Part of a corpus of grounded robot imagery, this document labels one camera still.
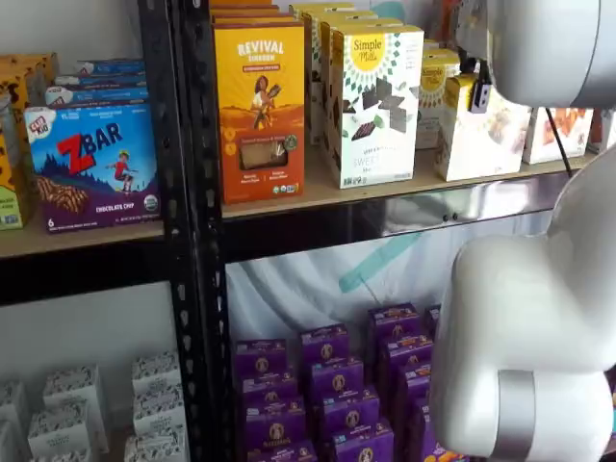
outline cracker box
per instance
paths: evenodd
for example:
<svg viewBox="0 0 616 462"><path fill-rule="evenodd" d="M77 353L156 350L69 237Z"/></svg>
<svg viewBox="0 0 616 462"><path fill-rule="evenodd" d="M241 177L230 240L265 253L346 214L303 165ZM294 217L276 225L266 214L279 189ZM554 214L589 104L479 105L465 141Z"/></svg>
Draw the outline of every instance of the cracker box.
<svg viewBox="0 0 616 462"><path fill-rule="evenodd" d="M447 49L423 49L420 115L417 122L417 149L438 146L441 112L445 103L445 82L460 73L460 58Z"/></svg>
<svg viewBox="0 0 616 462"><path fill-rule="evenodd" d="M364 363L354 356L332 358L310 369L310 397L313 402L344 390L364 388Z"/></svg>
<svg viewBox="0 0 616 462"><path fill-rule="evenodd" d="M443 142L436 155L436 169L446 181L520 170L530 108L505 100L492 87L485 114L471 113L476 77L461 74L445 83Z"/></svg>
<svg viewBox="0 0 616 462"><path fill-rule="evenodd" d="M26 111L47 230L128 224L160 214L150 105L92 101Z"/></svg>
<svg viewBox="0 0 616 462"><path fill-rule="evenodd" d="M110 423L98 366L51 373L45 381L42 398L47 407L86 401L90 413L90 428L94 431L98 448L109 452Z"/></svg>
<svg viewBox="0 0 616 462"><path fill-rule="evenodd" d="M219 24L214 36L225 203L301 194L301 24Z"/></svg>
<svg viewBox="0 0 616 462"><path fill-rule="evenodd" d="M286 369L286 340L242 340L236 343L235 370L238 377Z"/></svg>
<svg viewBox="0 0 616 462"><path fill-rule="evenodd" d="M30 410L23 383L12 380L0 383L0 421L11 424L11 431L21 457L30 457L28 427Z"/></svg>
<svg viewBox="0 0 616 462"><path fill-rule="evenodd" d="M181 385L171 385L160 392L135 396L133 426L135 434L161 431L168 426L186 426L184 395Z"/></svg>
<svg viewBox="0 0 616 462"><path fill-rule="evenodd" d="M182 385L182 375L176 351L137 358L133 363L133 391L135 395L160 392L166 387Z"/></svg>
<svg viewBox="0 0 616 462"><path fill-rule="evenodd" d="M45 92L45 104L58 106L84 101L122 101L127 99L146 99L148 97L145 82L133 85L66 85L49 87Z"/></svg>
<svg viewBox="0 0 616 462"><path fill-rule="evenodd" d="M97 452L88 413L87 402L75 401L35 414L28 433L33 457L50 457L81 450Z"/></svg>
<svg viewBox="0 0 616 462"><path fill-rule="evenodd" d="M304 78L309 82L309 89L306 101L306 123L308 124L308 132L310 134L311 144L321 144L321 135L323 132L324 120L322 116L323 99L322 94L324 86L322 84L321 74L321 26L322 20L353 20L353 19L378 19L378 14L373 12L357 12L357 11L337 11L328 12L324 10L305 10L301 13L301 20L304 22L305 28L305 43L304 62L305 72Z"/></svg>
<svg viewBox="0 0 616 462"><path fill-rule="evenodd" d="M306 409L302 398L246 408L244 449L248 456L280 449L305 439Z"/></svg>
<svg viewBox="0 0 616 462"><path fill-rule="evenodd" d="M332 462L391 462L394 460L394 432L386 419L356 426L332 438Z"/></svg>
<svg viewBox="0 0 616 462"><path fill-rule="evenodd" d="M11 96L0 94L0 230L21 228L32 211L32 195L19 139Z"/></svg>
<svg viewBox="0 0 616 462"><path fill-rule="evenodd" d="M587 109L551 109L558 135L567 157L581 157L593 121L593 111ZM560 149L545 108L532 110L523 160L527 164L560 161Z"/></svg>
<svg viewBox="0 0 616 462"><path fill-rule="evenodd" d="M248 457L248 462L317 462L318 460L310 440Z"/></svg>
<svg viewBox="0 0 616 462"><path fill-rule="evenodd" d="M348 331L344 324L332 324L299 334L302 364L327 361L348 356Z"/></svg>
<svg viewBox="0 0 616 462"><path fill-rule="evenodd" d="M101 75L119 74L123 72L144 72L145 63L143 60L134 59L115 59L97 61L78 61L73 66L76 74L82 75Z"/></svg>
<svg viewBox="0 0 616 462"><path fill-rule="evenodd" d="M411 178L424 31L357 26L332 40L329 161L340 188Z"/></svg>
<svg viewBox="0 0 616 462"><path fill-rule="evenodd" d="M242 380L242 401L276 401L297 396L297 377L293 371L266 372Z"/></svg>
<svg viewBox="0 0 616 462"><path fill-rule="evenodd" d="M124 462L188 462L189 459L186 430L181 425L126 440Z"/></svg>

